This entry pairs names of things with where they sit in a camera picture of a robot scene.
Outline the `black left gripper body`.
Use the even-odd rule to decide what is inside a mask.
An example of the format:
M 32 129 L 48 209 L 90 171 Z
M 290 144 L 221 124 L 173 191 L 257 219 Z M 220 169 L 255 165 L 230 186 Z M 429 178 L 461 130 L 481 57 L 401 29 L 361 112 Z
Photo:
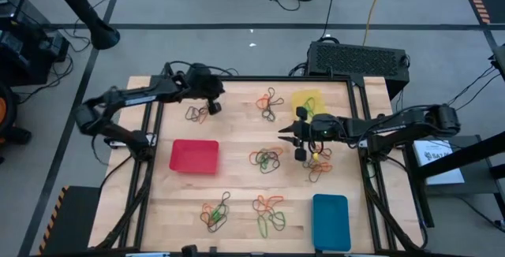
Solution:
M 189 85 L 185 99 L 206 99 L 210 115 L 215 115 L 222 110 L 220 103 L 216 100 L 225 92 L 223 82 L 211 73 L 209 67 L 200 63 L 192 64 L 185 74 L 185 79 Z

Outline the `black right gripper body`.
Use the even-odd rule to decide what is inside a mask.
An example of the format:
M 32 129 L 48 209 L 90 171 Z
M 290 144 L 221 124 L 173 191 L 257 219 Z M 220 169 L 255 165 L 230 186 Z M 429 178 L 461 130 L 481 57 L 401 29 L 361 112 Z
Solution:
M 294 135 L 297 137 L 297 148 L 295 150 L 295 159 L 305 161 L 307 151 L 304 149 L 304 143 L 309 148 L 315 147 L 315 142 L 338 141 L 346 142 L 347 134 L 342 121 L 330 114 L 316 114 L 308 123 L 308 111 L 299 106 L 296 109 L 298 121 L 294 122 Z

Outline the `yellow plastic basket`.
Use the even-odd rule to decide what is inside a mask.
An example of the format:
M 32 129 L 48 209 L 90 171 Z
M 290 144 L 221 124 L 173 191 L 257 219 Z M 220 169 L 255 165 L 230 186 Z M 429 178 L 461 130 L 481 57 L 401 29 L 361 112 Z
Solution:
M 294 92 L 291 96 L 292 112 L 295 119 L 297 119 L 296 109 L 300 106 L 303 107 L 303 104 L 309 97 L 313 97 L 316 100 L 315 115 L 325 114 L 327 112 L 326 103 L 324 101 L 321 90 L 319 89 L 300 90 Z

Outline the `red plastic basket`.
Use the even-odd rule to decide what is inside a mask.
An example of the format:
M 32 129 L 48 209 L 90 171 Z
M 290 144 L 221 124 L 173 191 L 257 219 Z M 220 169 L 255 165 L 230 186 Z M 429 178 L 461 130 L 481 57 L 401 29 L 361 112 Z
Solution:
M 219 143 L 215 140 L 175 140 L 169 167 L 178 173 L 216 174 Z

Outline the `black computer case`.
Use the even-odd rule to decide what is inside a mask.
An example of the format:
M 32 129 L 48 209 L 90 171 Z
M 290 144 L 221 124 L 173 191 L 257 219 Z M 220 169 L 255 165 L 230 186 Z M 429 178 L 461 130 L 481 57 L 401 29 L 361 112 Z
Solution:
M 410 82 L 410 57 L 404 50 L 313 42 L 308 51 L 309 76 L 378 76 L 386 81 L 393 99 Z

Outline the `blue plastic basket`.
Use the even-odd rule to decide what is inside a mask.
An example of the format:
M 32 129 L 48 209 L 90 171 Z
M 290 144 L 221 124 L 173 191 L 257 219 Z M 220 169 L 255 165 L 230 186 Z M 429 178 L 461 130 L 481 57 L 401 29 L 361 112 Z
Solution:
M 350 251 L 349 204 L 345 196 L 312 197 L 312 243 L 321 251 Z

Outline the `white printed sheet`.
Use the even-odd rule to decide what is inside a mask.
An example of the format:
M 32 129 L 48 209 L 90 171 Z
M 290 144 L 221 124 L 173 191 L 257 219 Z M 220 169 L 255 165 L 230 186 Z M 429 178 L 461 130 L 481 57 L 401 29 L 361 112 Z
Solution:
M 416 140 L 413 142 L 413 149 L 419 166 L 426 166 L 453 153 L 448 140 Z M 425 179 L 427 185 L 463 184 L 464 182 L 460 169 L 449 170 Z

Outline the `black floor stand pole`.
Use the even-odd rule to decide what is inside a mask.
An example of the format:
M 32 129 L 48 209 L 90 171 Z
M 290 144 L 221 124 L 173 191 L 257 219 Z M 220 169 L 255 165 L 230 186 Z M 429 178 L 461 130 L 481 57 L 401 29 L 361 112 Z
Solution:
M 88 0 L 65 0 L 65 2 L 87 26 L 91 33 L 91 44 L 95 49 L 109 49 L 119 42 L 119 32 L 98 16 Z

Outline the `black metal beam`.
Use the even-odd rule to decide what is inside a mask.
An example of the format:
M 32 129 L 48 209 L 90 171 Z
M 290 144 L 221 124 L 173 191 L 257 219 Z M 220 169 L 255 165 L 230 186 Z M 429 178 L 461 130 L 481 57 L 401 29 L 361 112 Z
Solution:
M 424 180 L 425 178 L 433 177 L 503 152 L 505 152 L 505 131 L 464 147 L 425 166 L 420 166 L 417 170 L 414 170 L 413 174 L 418 180 Z

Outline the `dark grey floor platform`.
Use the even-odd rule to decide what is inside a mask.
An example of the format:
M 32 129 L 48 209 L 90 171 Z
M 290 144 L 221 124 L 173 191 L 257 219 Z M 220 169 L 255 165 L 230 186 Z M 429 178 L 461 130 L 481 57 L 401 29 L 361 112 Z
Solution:
M 408 145 L 402 151 L 410 183 L 413 191 L 414 203 L 419 219 L 424 226 L 435 226 L 432 212 L 428 205 L 429 196 L 461 196 L 477 194 L 493 194 L 502 216 L 505 217 L 505 193 L 499 182 L 494 178 L 492 164 L 488 158 L 473 162 L 448 173 L 431 177 L 429 182 L 416 182 L 413 172 L 417 169 L 417 151 L 413 145 Z

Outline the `black equipment cart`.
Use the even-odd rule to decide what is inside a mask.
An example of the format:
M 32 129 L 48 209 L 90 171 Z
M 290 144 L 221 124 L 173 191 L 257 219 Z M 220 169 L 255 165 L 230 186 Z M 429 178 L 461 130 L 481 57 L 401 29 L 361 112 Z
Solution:
M 63 62 L 69 41 L 29 0 L 0 0 L 0 80 L 10 87 L 44 84 Z

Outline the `grey device edge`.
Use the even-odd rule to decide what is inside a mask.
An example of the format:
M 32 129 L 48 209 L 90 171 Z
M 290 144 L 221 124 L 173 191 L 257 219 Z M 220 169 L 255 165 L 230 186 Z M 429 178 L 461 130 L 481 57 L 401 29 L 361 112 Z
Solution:
M 492 49 L 492 56 L 488 59 L 492 66 L 499 71 L 505 81 L 505 43 Z

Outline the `orange black wheeled machine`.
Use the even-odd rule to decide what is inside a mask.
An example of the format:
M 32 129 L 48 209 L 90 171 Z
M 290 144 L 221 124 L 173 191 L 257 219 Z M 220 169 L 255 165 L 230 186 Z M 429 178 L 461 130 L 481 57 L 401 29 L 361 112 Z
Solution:
M 16 126 L 19 96 L 0 81 L 0 146 L 6 143 L 25 145 L 32 133 Z

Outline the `black aluminium table frame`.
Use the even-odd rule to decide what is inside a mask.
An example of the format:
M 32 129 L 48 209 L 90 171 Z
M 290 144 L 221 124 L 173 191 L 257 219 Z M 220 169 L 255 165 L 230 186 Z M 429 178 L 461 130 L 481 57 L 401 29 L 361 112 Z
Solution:
M 383 78 L 365 78 L 366 107 L 361 106 L 361 96 L 350 98 L 346 83 L 339 80 L 233 76 L 226 78 L 223 85 L 225 92 L 219 98 L 222 111 L 208 117 L 203 124 L 185 119 L 187 102 L 164 106 L 144 228 L 137 230 L 139 217 L 134 216 L 126 245 L 139 244 L 145 251 L 179 251 L 183 246 L 194 244 L 201 251 L 213 247 L 220 252 L 309 253 L 314 249 L 312 197 L 332 194 L 348 199 L 352 250 L 370 253 L 375 241 L 383 248 L 388 242 L 383 218 L 368 216 L 363 186 L 366 177 L 383 181 L 391 214 L 415 244 L 422 244 L 410 182 L 400 166 L 400 151 L 392 151 L 390 159 L 376 168 L 363 169 L 356 150 L 344 143 L 330 143 L 332 155 L 328 163 L 333 168 L 312 183 L 310 169 L 294 159 L 293 146 L 279 139 L 279 130 L 294 119 L 290 98 L 299 90 L 321 90 L 331 114 L 343 117 L 391 114 L 393 110 Z M 284 99 L 282 105 L 271 107 L 276 116 L 273 122 L 264 119 L 262 110 L 256 107 L 257 99 L 268 95 L 269 87 L 275 89 L 274 99 Z M 216 174 L 193 175 L 171 170 L 170 156 L 177 139 L 217 141 Z M 283 149 L 279 156 L 280 167 L 261 173 L 259 165 L 249 162 L 249 154 L 272 147 Z M 224 192 L 230 193 L 226 201 L 227 222 L 217 232 L 209 233 L 200 220 L 203 205 L 215 208 Z M 259 233 L 257 213 L 252 205 L 259 195 L 284 197 L 275 209 L 285 214 L 286 227 L 277 231 L 268 223 L 266 239 Z M 376 229 L 371 229 L 372 223 L 376 224 Z

